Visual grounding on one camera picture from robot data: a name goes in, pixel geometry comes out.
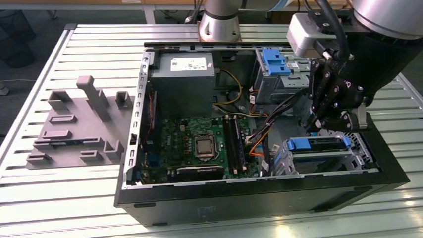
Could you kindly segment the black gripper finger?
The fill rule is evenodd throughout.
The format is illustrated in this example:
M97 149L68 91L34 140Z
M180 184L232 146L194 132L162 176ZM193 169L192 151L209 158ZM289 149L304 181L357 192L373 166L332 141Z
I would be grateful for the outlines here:
M338 91L340 89L334 84L334 73L322 60L313 59L309 69L309 99L312 100L310 110L316 119L328 115Z
M310 114L306 119L306 132L318 132L320 130L338 132L360 131L354 114L344 111L337 115L325 115L320 118L314 114Z

